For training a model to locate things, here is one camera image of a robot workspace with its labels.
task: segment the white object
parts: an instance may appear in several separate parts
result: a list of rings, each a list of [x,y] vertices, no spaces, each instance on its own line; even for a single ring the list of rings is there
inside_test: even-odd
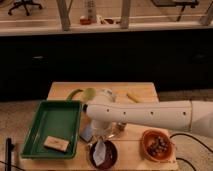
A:
[[[95,120],[95,129],[99,132],[104,133],[107,123],[124,122],[189,131],[213,138],[213,102],[171,101],[119,104],[107,99],[102,101],[96,100],[95,97],[87,107],[87,115]]]
[[[95,161],[96,166],[99,166],[105,161],[106,156],[106,146],[104,141],[99,139],[96,146],[95,151],[93,153],[93,159]]]

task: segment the green plastic tray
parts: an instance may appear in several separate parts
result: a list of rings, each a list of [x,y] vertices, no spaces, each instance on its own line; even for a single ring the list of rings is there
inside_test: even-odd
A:
[[[26,136],[22,158],[68,159],[76,153],[80,125],[80,101],[42,101]],[[67,152],[43,146],[47,136],[70,141]]]

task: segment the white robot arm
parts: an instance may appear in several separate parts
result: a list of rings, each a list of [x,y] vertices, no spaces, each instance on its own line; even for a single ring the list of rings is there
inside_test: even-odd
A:
[[[114,95],[103,89],[88,103],[86,113],[92,129],[104,134],[111,122],[188,131],[213,138],[213,102],[171,101],[156,103],[114,103]]]

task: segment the cabinet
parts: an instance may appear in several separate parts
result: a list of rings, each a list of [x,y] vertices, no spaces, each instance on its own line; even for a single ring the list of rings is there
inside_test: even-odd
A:
[[[2,37],[0,100],[45,99],[53,81],[212,88],[209,36],[212,29]]]

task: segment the brown bowl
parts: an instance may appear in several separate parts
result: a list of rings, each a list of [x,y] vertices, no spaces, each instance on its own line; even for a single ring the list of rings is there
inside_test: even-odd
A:
[[[90,162],[92,163],[92,165],[95,168],[100,169],[100,170],[107,170],[107,169],[111,168],[117,161],[117,157],[118,157],[117,149],[116,149],[115,145],[111,141],[104,142],[104,144],[106,146],[105,161],[102,164],[96,166],[95,161],[93,159],[93,153],[95,152],[96,144],[97,144],[97,142],[94,143],[90,149],[90,152],[89,152]]]
[[[140,148],[145,158],[155,162],[168,162],[173,153],[173,145],[169,137],[155,129],[143,133]]]

